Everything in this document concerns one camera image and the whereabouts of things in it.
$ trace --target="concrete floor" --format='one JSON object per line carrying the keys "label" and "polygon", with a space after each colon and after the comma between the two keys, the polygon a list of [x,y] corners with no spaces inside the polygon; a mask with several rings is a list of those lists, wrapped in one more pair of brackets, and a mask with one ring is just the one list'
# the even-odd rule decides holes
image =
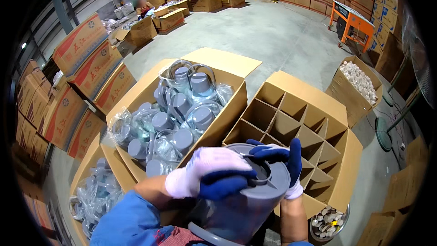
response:
{"label": "concrete floor", "polygon": [[[327,30],[329,19],[287,3],[246,1],[248,4],[243,8],[192,13],[183,26],[167,35],[158,35],[135,54],[127,55],[124,62],[138,80],[161,59],[178,58],[201,47],[211,47],[263,62],[246,79],[249,100],[262,82],[279,70],[325,91],[340,61],[351,55],[349,48],[337,46],[336,33]],[[379,77],[388,87],[389,82]],[[399,107],[404,107],[401,96],[396,91],[392,94]],[[363,153],[350,203],[351,215],[343,231],[328,245],[355,245],[370,214],[382,209],[390,175],[398,172],[399,167],[393,152],[386,153],[380,148],[375,137],[374,120],[381,117],[390,122],[397,112],[395,107],[388,107],[382,101],[352,129],[363,145]],[[400,151],[400,144],[407,145],[420,134],[420,130],[411,114],[397,128],[398,131],[391,132],[393,146],[396,154],[403,157],[405,152]],[[78,242],[77,235],[71,226],[67,204],[69,187],[78,166],[65,152],[56,149],[44,185],[48,196],[58,200],[66,227],[72,232],[75,242]],[[280,245],[279,235],[268,231],[265,245]]]}

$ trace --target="blue shirt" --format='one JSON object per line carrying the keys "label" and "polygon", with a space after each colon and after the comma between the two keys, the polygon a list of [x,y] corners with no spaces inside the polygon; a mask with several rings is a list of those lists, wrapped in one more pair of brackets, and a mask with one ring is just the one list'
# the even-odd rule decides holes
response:
{"label": "blue shirt", "polygon": [[[114,208],[102,216],[93,232],[90,245],[156,246],[167,239],[174,226],[160,225],[160,212],[134,190],[129,191]],[[193,246],[207,246],[195,243]],[[290,246],[312,246],[294,242]]]}

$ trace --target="blue and white glove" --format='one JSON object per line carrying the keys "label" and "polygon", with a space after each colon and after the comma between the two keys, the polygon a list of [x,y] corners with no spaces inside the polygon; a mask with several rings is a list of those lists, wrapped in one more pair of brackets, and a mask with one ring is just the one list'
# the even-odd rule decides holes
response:
{"label": "blue and white glove", "polygon": [[249,154],[254,155],[255,159],[271,162],[282,161],[285,163],[290,173],[291,182],[290,188],[287,190],[287,193],[285,193],[284,198],[292,200],[302,195],[303,187],[299,181],[299,176],[302,172],[301,143],[299,139],[294,138],[292,140],[290,149],[276,144],[265,145],[253,139],[247,140],[246,143],[257,145],[249,151]]}
{"label": "blue and white glove", "polygon": [[201,147],[186,167],[167,175],[165,187],[173,198],[222,200],[247,188],[257,172],[240,154],[223,147]]}

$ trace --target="metal beam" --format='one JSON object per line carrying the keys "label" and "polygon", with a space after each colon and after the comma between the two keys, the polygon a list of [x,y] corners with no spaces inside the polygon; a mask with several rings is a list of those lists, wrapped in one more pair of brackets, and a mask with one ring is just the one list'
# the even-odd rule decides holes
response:
{"label": "metal beam", "polygon": [[73,18],[74,24],[76,24],[76,26],[78,26],[80,23],[76,17],[76,14],[74,13],[73,6],[71,5],[70,0],[65,0],[65,3],[67,3],[68,12],[70,13],[71,17]]}
{"label": "metal beam", "polygon": [[61,22],[62,28],[66,34],[69,34],[73,30],[73,26],[71,25],[67,12],[64,9],[62,0],[52,0],[52,2],[55,7],[56,14],[58,15],[58,19]]}

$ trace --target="bowl of caps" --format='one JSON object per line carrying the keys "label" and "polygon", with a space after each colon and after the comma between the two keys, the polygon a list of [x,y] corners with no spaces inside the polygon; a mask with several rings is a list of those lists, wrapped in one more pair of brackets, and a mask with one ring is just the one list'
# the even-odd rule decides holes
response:
{"label": "bowl of caps", "polygon": [[338,235],[346,225],[349,218],[350,205],[347,205],[346,213],[326,206],[310,221],[309,231],[316,241],[326,242]]}

